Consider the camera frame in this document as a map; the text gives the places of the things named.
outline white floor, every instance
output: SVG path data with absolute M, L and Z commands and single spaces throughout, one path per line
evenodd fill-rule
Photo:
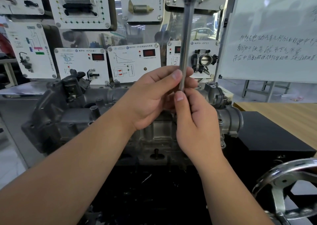
M 220 86 L 234 94 L 234 102 L 265 102 L 266 96 L 256 93 L 247 92 L 244 98 L 241 97 L 245 80 L 219 79 L 218 82 Z M 250 81 L 248 88 L 260 91 L 262 89 L 262 85 L 262 81 Z M 288 91 L 288 94 L 292 95 L 291 97 L 282 98 L 281 96 L 277 96 L 284 94 L 284 91 L 284 89 L 274 88 L 270 102 L 317 103 L 317 84 L 292 83 Z M 297 97 L 303 97 L 303 100 L 291 100 Z M 22 174 L 24 171 L 25 168 L 14 147 L 7 140 L 4 132 L 0 133 L 0 189 L 15 179 L 17 176 Z M 296 207 L 296 205 L 289 198 L 287 198 L 285 202 L 287 209 L 293 209 Z M 290 221 L 290 223 L 292 225 L 311 225 L 311 222 L 308 219 L 294 220 Z

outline red digital display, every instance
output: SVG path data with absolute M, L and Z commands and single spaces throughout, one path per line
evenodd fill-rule
M 91 54 L 91 57 L 93 58 L 93 61 L 104 61 L 105 60 L 104 54 Z
M 180 46 L 175 46 L 175 54 L 180 54 Z
M 154 49 L 145 49 L 145 50 L 143 50 L 143 56 L 144 57 L 155 56 L 155 50 Z

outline engine block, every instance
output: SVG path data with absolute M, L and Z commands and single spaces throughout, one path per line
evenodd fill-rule
M 121 87 L 119 82 L 114 86 L 92 88 L 84 76 L 84 72 L 71 70 L 71 75 L 60 82 L 48 83 L 30 120 L 22 125 L 40 153 L 49 155 L 67 143 L 108 111 L 129 89 Z M 236 137 L 243 126 L 241 112 L 226 105 L 226 97 L 217 83 L 209 82 L 204 89 L 197 89 L 216 108 L 221 147 L 225 148 L 224 135 Z M 136 164 L 181 167 L 192 164 L 177 144 L 176 114 L 163 111 L 151 125 L 132 135 L 116 165 Z

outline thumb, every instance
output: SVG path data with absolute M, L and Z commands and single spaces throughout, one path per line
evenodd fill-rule
M 162 97 L 165 93 L 175 88 L 180 83 L 182 77 L 183 73 L 180 69 L 174 70 L 170 75 L 150 85 L 150 95 L 154 95 L 154 99 Z
M 192 119 L 188 99 L 184 92 L 177 91 L 174 95 L 174 102 L 177 115 L 177 129 L 192 129 L 195 124 Z

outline wooden table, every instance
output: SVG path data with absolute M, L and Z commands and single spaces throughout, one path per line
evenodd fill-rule
M 261 113 L 317 150 L 317 104 L 237 102 L 233 106 Z

